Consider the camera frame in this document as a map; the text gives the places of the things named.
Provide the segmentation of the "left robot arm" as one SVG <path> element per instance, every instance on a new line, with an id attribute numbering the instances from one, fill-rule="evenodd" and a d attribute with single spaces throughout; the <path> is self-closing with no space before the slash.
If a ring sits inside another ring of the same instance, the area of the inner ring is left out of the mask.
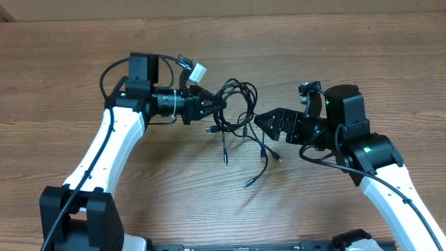
<path id="1" fill-rule="evenodd" d="M 43 250 L 153 250 L 148 238 L 125 232 L 114 202 L 123 168 L 156 116 L 185 125 L 226 107 L 219 95 L 199 86 L 206 68 L 179 56 L 179 87 L 158 86 L 159 62 L 171 57 L 131 53 L 128 74 L 105 94 L 100 129 L 75 171 L 59 187 L 47 186 L 39 201 Z"/>

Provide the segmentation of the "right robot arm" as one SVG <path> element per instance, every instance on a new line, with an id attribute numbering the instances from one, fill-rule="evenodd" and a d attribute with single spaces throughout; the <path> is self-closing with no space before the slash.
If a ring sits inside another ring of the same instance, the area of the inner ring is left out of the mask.
<path id="1" fill-rule="evenodd" d="M 370 131 L 356 85 L 323 90 L 318 81 L 299 86 L 305 110 L 277 108 L 254 122 L 277 141 L 300 146 L 308 162 L 342 170 L 377 208 L 402 250 L 444 250 L 445 235 L 418 195 L 403 157 L 385 135 Z"/>

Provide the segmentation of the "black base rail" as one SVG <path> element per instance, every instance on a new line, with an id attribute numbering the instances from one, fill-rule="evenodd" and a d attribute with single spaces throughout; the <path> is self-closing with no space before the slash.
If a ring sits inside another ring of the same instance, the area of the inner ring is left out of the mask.
<path id="1" fill-rule="evenodd" d="M 334 236 L 330 241 L 300 241 L 292 244 L 255 245 L 154 245 L 148 240 L 150 251 L 333 251 L 333 250 L 384 250 L 397 251 L 395 241 L 376 241 L 363 229 L 355 229 Z"/>

